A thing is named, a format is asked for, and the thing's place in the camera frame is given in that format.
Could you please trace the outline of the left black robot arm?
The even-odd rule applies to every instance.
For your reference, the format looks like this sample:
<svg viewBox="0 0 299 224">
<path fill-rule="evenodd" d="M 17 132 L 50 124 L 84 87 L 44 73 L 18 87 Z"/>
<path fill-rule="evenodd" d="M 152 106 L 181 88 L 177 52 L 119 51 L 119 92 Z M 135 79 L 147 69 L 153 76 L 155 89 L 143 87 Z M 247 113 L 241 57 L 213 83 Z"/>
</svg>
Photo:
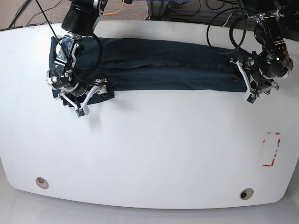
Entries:
<svg viewBox="0 0 299 224">
<path fill-rule="evenodd" d="M 262 52 L 257 54 L 238 48 L 248 55 L 241 68 L 246 74 L 250 74 L 253 83 L 250 87 L 255 92 L 269 91 L 279 86 L 274 78 L 284 78 L 293 69 L 293 60 L 289 57 L 283 34 L 279 27 L 279 19 L 286 18 L 288 14 L 284 8 L 277 8 L 272 0 L 243 0 L 248 18 L 256 20 L 254 36 L 262 45 Z"/>
</svg>

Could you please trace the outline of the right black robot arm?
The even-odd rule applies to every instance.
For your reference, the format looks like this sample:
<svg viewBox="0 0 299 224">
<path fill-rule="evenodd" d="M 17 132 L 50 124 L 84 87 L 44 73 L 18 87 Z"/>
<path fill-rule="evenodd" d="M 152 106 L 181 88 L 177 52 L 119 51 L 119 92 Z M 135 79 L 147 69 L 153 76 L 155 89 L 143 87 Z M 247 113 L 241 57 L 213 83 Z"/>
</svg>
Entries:
<svg viewBox="0 0 299 224">
<path fill-rule="evenodd" d="M 100 52 L 96 66 L 89 72 L 94 72 L 99 65 L 102 46 L 93 31 L 106 5 L 106 0 L 72 0 L 62 23 L 62 29 L 67 33 L 61 39 L 56 39 L 60 50 L 52 64 L 53 67 L 48 71 L 46 81 L 52 89 L 60 90 L 60 97 L 64 101 L 79 110 L 82 108 L 79 97 L 84 95 L 89 87 L 103 85 L 100 80 L 89 80 L 86 75 L 75 70 L 75 65 L 84 51 L 83 37 L 90 36 L 98 43 Z"/>
</svg>

